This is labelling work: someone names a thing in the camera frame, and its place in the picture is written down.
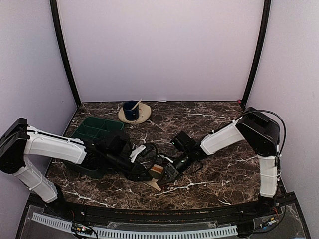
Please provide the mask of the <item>striped brown red sock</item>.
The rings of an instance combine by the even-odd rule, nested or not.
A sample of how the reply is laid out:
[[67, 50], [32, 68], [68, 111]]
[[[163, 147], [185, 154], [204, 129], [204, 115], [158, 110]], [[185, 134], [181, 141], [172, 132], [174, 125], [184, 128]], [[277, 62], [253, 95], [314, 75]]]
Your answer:
[[153, 178], [151, 181], [147, 181], [146, 184], [160, 192], [161, 187], [158, 185], [158, 180], [161, 179], [163, 171], [164, 171], [164, 168], [162, 166], [155, 164], [149, 170], [149, 173]]

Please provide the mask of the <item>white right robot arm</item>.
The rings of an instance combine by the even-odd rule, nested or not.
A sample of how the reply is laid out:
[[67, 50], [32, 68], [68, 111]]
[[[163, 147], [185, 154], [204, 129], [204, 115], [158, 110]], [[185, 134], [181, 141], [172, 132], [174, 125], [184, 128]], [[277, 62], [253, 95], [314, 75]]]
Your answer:
[[277, 192], [277, 181], [281, 174], [280, 158], [287, 137], [284, 121], [276, 122], [268, 115], [281, 119], [274, 112], [249, 107], [238, 118], [210, 132], [201, 141], [195, 141], [181, 131], [171, 140], [171, 144], [182, 154], [164, 167], [157, 184], [162, 186], [174, 182], [194, 162], [206, 159], [244, 140], [250, 145], [259, 160], [259, 194], [263, 198], [255, 204], [254, 211], [259, 216], [267, 215], [274, 207], [271, 198]]

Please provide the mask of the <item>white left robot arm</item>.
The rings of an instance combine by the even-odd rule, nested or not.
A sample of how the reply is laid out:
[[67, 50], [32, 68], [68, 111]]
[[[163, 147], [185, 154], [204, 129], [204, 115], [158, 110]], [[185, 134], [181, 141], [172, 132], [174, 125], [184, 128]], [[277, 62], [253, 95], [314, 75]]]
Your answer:
[[146, 151], [141, 145], [131, 147], [130, 138], [123, 131], [112, 131], [95, 139], [67, 138], [30, 126], [19, 118], [0, 139], [0, 170], [17, 177], [39, 195], [59, 217], [70, 213], [60, 188], [49, 181], [29, 160], [29, 155], [57, 158], [74, 164], [93, 163], [102, 168], [113, 167], [134, 182], [153, 182], [150, 170], [137, 161]]

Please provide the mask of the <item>green plastic divided tray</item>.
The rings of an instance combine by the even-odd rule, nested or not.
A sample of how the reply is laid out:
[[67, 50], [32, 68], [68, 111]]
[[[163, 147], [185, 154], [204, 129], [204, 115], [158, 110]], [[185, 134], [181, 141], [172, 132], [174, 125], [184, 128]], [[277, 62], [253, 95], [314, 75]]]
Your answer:
[[[78, 138], [84, 140], [94, 140], [107, 136], [110, 132], [123, 130], [124, 124], [121, 121], [102, 119], [96, 117], [87, 117], [70, 135], [70, 138]], [[102, 178], [108, 167], [98, 165], [97, 160], [93, 162], [84, 160], [82, 164], [74, 164], [68, 161], [63, 161], [63, 164], [77, 173], [87, 175], [94, 179]]]

